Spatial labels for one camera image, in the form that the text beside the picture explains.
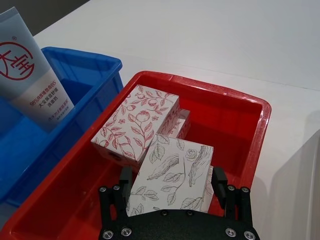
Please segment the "screw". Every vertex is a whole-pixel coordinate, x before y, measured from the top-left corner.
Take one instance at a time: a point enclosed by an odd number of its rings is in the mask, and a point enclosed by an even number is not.
[[[255,240],[256,239],[256,236],[250,231],[245,231],[244,237],[248,240]]]
[[[188,211],[186,211],[186,214],[187,214],[188,216],[192,216],[192,215],[194,214],[194,212],[191,211],[191,210],[188,210]]]
[[[102,234],[103,239],[112,239],[114,233],[110,230],[104,231]]]
[[[121,230],[121,235],[124,236],[124,237],[128,237],[130,236],[132,233],[132,230],[128,227],[124,227],[122,230]]]
[[[228,186],[228,189],[229,189],[230,191],[233,191],[233,190],[235,190],[235,187],[234,187],[234,186],[229,185],[229,186]]]
[[[247,188],[247,187],[242,187],[241,190],[242,190],[244,193],[248,193],[248,192],[249,192],[249,188]]]
[[[226,230],[225,230],[225,233],[231,237],[231,238],[235,238],[237,233],[235,230],[233,230],[232,228],[228,227]]]
[[[162,210],[161,211],[161,215],[162,216],[167,216],[169,213],[168,213],[168,211],[166,211],[166,210]]]

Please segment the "tube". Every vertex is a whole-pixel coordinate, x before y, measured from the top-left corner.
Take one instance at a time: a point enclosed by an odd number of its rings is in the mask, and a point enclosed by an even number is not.
[[[0,33],[0,97],[50,132],[74,104],[15,7],[0,14]]]

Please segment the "cardboard box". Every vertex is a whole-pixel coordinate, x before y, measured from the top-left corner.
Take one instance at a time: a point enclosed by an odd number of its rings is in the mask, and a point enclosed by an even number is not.
[[[200,211],[214,148],[156,134],[127,204],[128,216],[161,209]]]
[[[91,142],[103,157],[139,169],[154,135],[168,135],[179,113],[177,95],[137,85]]]
[[[190,111],[186,109],[181,109],[179,117],[170,131],[168,137],[177,138],[177,139],[185,139],[189,128],[190,128]]]
[[[203,213],[207,213],[209,208],[210,208],[210,204],[212,201],[212,197],[214,196],[214,189],[211,185],[211,178],[212,178],[212,172],[214,170],[213,166],[209,167],[209,171],[208,171],[208,177],[206,179],[206,185],[205,185],[205,190],[204,190],[204,197],[203,197],[203,203],[201,206],[201,212]]]

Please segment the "gray floral box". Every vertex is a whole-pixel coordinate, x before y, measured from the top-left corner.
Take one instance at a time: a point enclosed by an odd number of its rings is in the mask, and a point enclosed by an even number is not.
[[[156,134],[132,186],[128,216],[161,209],[201,211],[213,152],[212,146]]]

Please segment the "white surface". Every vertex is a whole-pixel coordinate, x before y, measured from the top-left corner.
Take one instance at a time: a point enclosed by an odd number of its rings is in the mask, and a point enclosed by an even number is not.
[[[35,39],[120,58],[124,84],[150,70],[267,100],[272,114],[251,189],[254,227],[262,240],[301,240],[319,221],[305,215],[310,165],[300,171],[314,158],[299,158],[320,129],[319,9],[316,0],[91,0]]]

